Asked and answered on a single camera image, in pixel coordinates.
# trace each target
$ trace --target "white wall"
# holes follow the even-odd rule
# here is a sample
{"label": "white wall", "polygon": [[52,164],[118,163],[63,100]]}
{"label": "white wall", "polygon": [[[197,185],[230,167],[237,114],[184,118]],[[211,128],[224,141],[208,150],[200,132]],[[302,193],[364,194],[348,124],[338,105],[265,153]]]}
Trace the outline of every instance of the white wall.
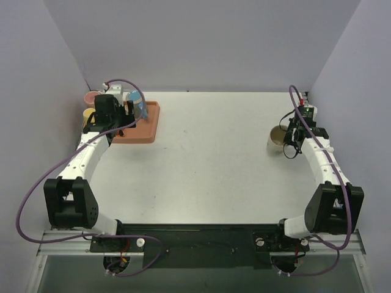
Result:
{"label": "white wall", "polygon": [[[38,246],[15,230],[16,210],[38,177],[75,149],[88,90],[41,0],[6,0],[0,9],[0,291],[24,292]],[[42,186],[22,226],[48,226]]]}
{"label": "white wall", "polygon": [[91,87],[309,90],[359,0],[44,0]]}
{"label": "white wall", "polygon": [[359,231],[379,292],[391,286],[391,1],[362,0],[310,93],[365,202]]}

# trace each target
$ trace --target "paper cup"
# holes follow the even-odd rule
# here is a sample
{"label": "paper cup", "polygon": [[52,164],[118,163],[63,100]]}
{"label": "paper cup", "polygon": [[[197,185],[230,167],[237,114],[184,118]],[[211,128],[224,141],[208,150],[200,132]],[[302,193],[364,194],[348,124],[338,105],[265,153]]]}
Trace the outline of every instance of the paper cup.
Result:
{"label": "paper cup", "polygon": [[269,133],[268,144],[266,146],[267,152],[272,156],[277,156],[278,154],[282,154],[283,148],[283,138],[285,137],[285,133],[288,127],[285,125],[275,126]]}

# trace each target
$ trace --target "purple cable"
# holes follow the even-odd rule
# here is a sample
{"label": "purple cable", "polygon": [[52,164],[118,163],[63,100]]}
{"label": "purple cable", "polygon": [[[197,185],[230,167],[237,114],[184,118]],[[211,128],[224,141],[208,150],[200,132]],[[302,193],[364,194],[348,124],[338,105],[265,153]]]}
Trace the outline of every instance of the purple cable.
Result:
{"label": "purple cable", "polygon": [[280,270],[277,266],[276,266],[276,263],[274,261],[274,259],[272,260],[272,263],[273,263],[273,266],[281,271],[281,273],[283,275],[289,275],[291,277],[316,277],[316,276],[320,276],[320,275],[323,275],[324,273],[328,273],[330,272],[331,270],[334,270],[335,267],[337,266],[339,260],[340,260],[340,251],[339,250],[336,250],[337,251],[337,258],[335,259],[334,263],[332,264],[332,266],[324,269],[324,270],[321,270],[320,272],[317,272],[317,273],[286,273],[286,272],[283,272],[282,270]]}
{"label": "purple cable", "polygon": [[[143,94],[143,92],[141,91],[141,89],[136,85],[134,84],[133,82],[131,81],[128,81],[126,79],[111,79],[110,81],[108,82],[105,82],[106,84],[110,84],[112,82],[126,82],[130,85],[132,85],[139,93],[140,93],[140,96],[141,96],[141,99],[142,99],[142,110],[141,112],[145,109],[145,106],[146,106],[146,102],[145,102],[145,96]],[[62,241],[66,241],[66,240],[71,240],[71,239],[76,239],[76,238],[80,238],[80,237],[86,237],[86,236],[96,236],[96,234],[93,234],[93,233],[89,233],[89,234],[83,234],[83,235],[75,235],[75,236],[70,236],[70,237],[65,237],[65,238],[60,238],[60,239],[53,239],[53,240],[37,240],[37,239],[33,239],[33,238],[30,238],[29,236],[27,236],[21,229],[20,227],[20,218],[21,218],[21,215],[22,215],[22,211],[23,211],[23,208],[24,206],[26,205],[26,202],[28,201],[29,197],[31,196],[31,194],[33,193],[33,191],[37,188],[37,186],[47,177],[49,176],[50,173],[52,173],[53,171],[55,171],[55,169],[63,166],[65,163],[67,163],[68,161],[70,161],[74,156],[76,156],[78,153],[80,153],[83,149],[85,149],[90,143],[92,143],[94,140],[98,139],[99,137],[102,137],[102,136],[105,136],[106,134],[109,134],[109,133],[112,133],[112,132],[117,132],[117,131],[120,131],[120,130],[123,130],[125,128],[129,128],[130,126],[133,126],[135,125],[138,121],[140,121],[140,119],[142,118],[142,116],[140,115],[134,122],[130,123],[129,125],[125,125],[125,126],[122,126],[122,127],[119,127],[119,128],[115,128],[115,129],[110,129],[108,131],[105,131],[105,132],[102,132],[102,133],[99,133],[99,135],[93,137],[92,139],[90,139],[87,143],[83,144],[81,147],[79,147],[76,151],[72,152],[71,155],[69,155],[69,157],[66,157],[64,160],[62,160],[61,162],[59,162],[57,165],[51,167],[48,171],[46,171],[45,174],[43,174],[38,180],[37,182],[35,182],[32,187],[29,189],[29,191],[27,192],[26,196],[23,198],[20,206],[19,206],[19,209],[18,209],[18,212],[16,214],[16,230],[18,231],[19,235],[29,241],[29,242],[33,242],[33,243],[38,243],[38,244],[47,244],[47,243],[55,243],[55,242],[62,242]],[[117,238],[115,237],[115,235],[112,235],[112,236],[105,236],[105,237],[111,237],[111,238]]]}
{"label": "purple cable", "polygon": [[[147,235],[113,235],[113,236],[101,236],[102,238],[105,238],[105,237],[107,237],[107,238],[145,238],[145,239],[151,239],[151,240],[154,240],[154,241],[156,241],[157,243],[159,243],[160,244],[160,246],[161,246],[161,249],[160,249],[160,251],[159,251],[159,253],[145,266],[145,267],[143,267],[143,268],[141,268],[141,269],[139,269],[138,271],[135,271],[135,272],[133,272],[133,273],[128,273],[128,274],[119,274],[119,273],[115,273],[114,275],[116,276],[116,277],[132,277],[132,276],[135,276],[135,275],[138,275],[139,273],[142,273],[142,272],[144,272],[145,270],[147,270],[150,266],[152,266],[157,260],[158,260],[158,258],[162,255],[162,253],[163,253],[163,248],[164,248],[164,246],[163,246],[163,243],[158,239],[158,238],[155,238],[155,237],[152,237],[152,236],[147,236]],[[112,267],[114,264],[117,264],[117,263],[119,263],[119,262],[121,262],[121,261],[114,261],[114,262],[112,262],[112,263],[110,263],[108,266],[107,266],[107,268],[106,268],[106,270],[109,270],[110,269],[110,267]]]}
{"label": "purple cable", "polygon": [[[304,125],[304,127],[306,128],[306,130],[309,132],[309,134],[311,135],[311,137],[314,139],[314,141],[316,142],[316,144],[324,149],[324,147],[322,146],[321,142],[316,138],[316,136],[314,135],[314,133],[312,133],[310,127],[308,126],[308,124],[305,122],[303,116],[301,115],[300,113],[300,110],[299,108],[297,107],[296,103],[294,102],[294,97],[293,97],[293,92],[292,92],[292,89],[294,89],[294,91],[296,92],[297,96],[300,98],[300,94],[299,94],[299,91],[298,89],[294,86],[294,85],[290,85],[289,86],[289,94],[291,96],[291,100],[292,100],[292,103],[293,103],[293,106],[294,106],[294,110],[296,111],[300,121],[302,122],[302,124]],[[329,155],[329,153],[325,150],[323,150],[323,153],[324,155],[327,157],[328,161],[330,163],[334,163]],[[339,171],[337,170],[336,166],[334,164],[331,164],[331,168],[332,170],[334,171],[335,175],[337,176],[338,178],[338,181],[341,185],[341,188],[342,188],[342,193],[343,193],[343,199],[345,200],[345,208],[346,208],[346,217],[347,217],[347,220],[348,220],[348,229],[346,231],[346,238],[345,238],[345,241],[344,243],[341,245],[341,246],[335,246],[334,244],[328,242],[328,241],[325,241],[323,240],[322,238],[320,238],[319,236],[314,236],[316,237],[320,242],[322,242],[325,246],[331,248],[331,249],[334,249],[334,250],[342,250],[344,248],[346,248],[346,246],[348,246],[349,244],[349,241],[350,241],[350,236],[351,236],[351,230],[352,230],[352,216],[351,216],[351,211],[350,211],[350,204],[349,204],[349,197],[348,197],[348,192],[346,190],[346,187],[345,187],[345,184],[342,180],[342,177],[339,173]]]}

